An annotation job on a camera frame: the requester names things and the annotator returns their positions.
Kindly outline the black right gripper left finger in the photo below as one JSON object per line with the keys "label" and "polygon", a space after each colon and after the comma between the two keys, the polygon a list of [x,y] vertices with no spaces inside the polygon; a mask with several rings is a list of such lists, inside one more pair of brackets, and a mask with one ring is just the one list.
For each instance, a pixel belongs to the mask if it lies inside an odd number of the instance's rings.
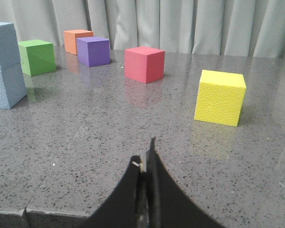
{"label": "black right gripper left finger", "polygon": [[145,227],[145,173],[140,156],[132,156],[129,165],[111,195],[84,223],[82,228]]}

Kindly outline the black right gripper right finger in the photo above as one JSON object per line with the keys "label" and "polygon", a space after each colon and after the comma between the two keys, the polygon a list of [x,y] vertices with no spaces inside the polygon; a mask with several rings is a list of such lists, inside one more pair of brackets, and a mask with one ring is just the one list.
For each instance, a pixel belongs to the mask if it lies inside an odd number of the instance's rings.
{"label": "black right gripper right finger", "polygon": [[152,138],[146,154],[146,181],[149,227],[221,228],[178,187],[166,171]]}

